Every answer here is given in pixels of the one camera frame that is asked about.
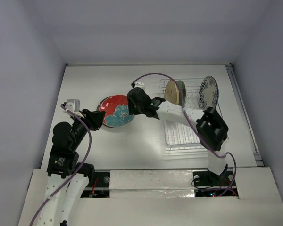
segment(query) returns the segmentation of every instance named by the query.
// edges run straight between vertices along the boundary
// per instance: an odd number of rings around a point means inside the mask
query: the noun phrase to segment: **white wire dish rack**
[[[176,81],[182,80],[186,87],[186,108],[199,109],[198,98],[200,85],[204,78],[194,79],[175,79]],[[162,79],[159,83],[161,97],[164,97],[166,85],[169,79]],[[221,110],[219,104],[216,109],[220,113]],[[172,157],[172,159],[178,158],[205,158],[207,157],[207,151],[201,145],[198,137],[193,130],[179,123],[172,121],[164,121],[166,150],[163,153],[164,156]]]

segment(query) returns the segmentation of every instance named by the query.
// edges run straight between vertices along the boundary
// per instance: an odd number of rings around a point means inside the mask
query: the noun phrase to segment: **black and white patterned plate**
[[[208,107],[216,108],[219,98],[219,90],[216,80],[207,76],[200,85],[198,106],[199,109],[207,110]]]

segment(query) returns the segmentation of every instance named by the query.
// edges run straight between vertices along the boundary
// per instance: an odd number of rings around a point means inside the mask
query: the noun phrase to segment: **beige plate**
[[[166,85],[164,98],[172,104],[179,104],[179,91],[175,82],[173,82],[172,80],[170,80]]]

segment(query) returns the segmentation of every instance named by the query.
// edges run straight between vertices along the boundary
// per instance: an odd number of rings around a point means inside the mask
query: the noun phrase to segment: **dish rack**
[[[186,87],[186,108],[199,109],[198,98],[200,85],[204,78],[193,78],[193,79],[175,79],[182,80]],[[164,98],[166,85],[169,79],[162,79],[159,82],[160,95]],[[219,104],[216,109],[220,113],[221,111]],[[163,153],[164,156],[173,156],[175,158],[203,158],[207,156],[207,151],[201,145],[197,135],[193,130],[182,124],[164,121],[165,139],[166,139],[166,150]]]

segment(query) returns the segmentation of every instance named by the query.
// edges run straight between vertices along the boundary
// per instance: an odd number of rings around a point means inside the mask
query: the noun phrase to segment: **drying rack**
[[[199,109],[198,98],[200,85],[204,78],[193,79],[176,79],[182,80],[186,87],[186,108]],[[169,79],[162,79],[159,83],[160,95],[163,98],[166,85]],[[221,110],[219,104],[216,109],[220,113]],[[164,156],[172,156],[173,158],[205,158],[207,157],[207,151],[201,145],[198,137],[193,130],[182,124],[164,121],[166,150],[163,153]]]

